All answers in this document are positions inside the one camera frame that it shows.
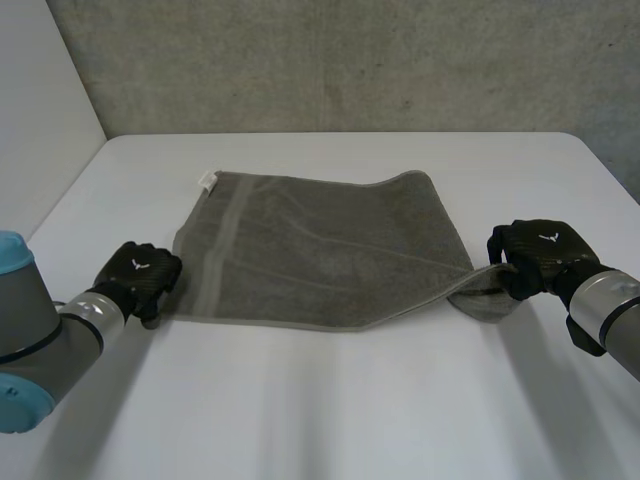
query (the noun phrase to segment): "gray towel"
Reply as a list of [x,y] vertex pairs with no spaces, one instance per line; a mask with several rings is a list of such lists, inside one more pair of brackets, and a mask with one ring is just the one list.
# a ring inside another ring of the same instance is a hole
[[350,331],[447,297],[483,321],[518,302],[473,269],[423,172],[373,185],[218,172],[175,237],[185,320]]

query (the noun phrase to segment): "black robotic glove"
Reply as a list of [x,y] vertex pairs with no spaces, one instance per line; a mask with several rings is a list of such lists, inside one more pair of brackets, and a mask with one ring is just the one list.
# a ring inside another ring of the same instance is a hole
[[525,300],[540,292],[558,295],[554,288],[558,275],[576,261],[600,264],[591,247],[564,222],[553,220],[516,220],[493,229],[487,242],[492,264],[508,263],[517,273],[502,272],[501,282],[516,300]]
[[131,313],[140,318],[146,328],[153,329],[159,324],[155,320],[161,302],[175,287],[181,271],[182,262],[168,250],[155,248],[150,243],[127,242],[100,270],[92,290],[114,291],[119,296],[124,290],[127,299],[120,303],[133,302]]

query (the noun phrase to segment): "gray wall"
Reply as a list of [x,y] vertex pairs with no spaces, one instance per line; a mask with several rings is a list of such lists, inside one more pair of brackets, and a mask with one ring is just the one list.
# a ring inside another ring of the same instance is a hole
[[640,199],[638,0],[48,3],[109,137],[563,131]]

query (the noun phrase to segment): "white logo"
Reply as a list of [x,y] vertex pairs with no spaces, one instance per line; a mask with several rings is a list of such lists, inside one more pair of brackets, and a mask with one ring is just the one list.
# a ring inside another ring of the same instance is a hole
[[558,237],[560,236],[559,233],[556,233],[553,237],[545,237],[544,235],[538,235],[540,238],[543,238],[545,240],[551,240],[553,243],[558,241]]
[[131,263],[133,263],[133,268],[135,268],[136,270],[140,270],[141,268],[149,268],[148,263],[146,265],[140,265],[138,262],[136,262],[135,258],[131,259]]

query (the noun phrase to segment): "silver metal joint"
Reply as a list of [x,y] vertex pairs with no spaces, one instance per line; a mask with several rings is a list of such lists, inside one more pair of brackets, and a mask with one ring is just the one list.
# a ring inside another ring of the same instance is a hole
[[81,293],[58,313],[77,315],[93,325],[102,336],[105,349],[113,345],[124,330],[125,320],[118,306],[99,293]]
[[619,270],[609,270],[585,281],[571,298],[571,318],[600,343],[600,329],[616,308],[640,296],[640,282]]

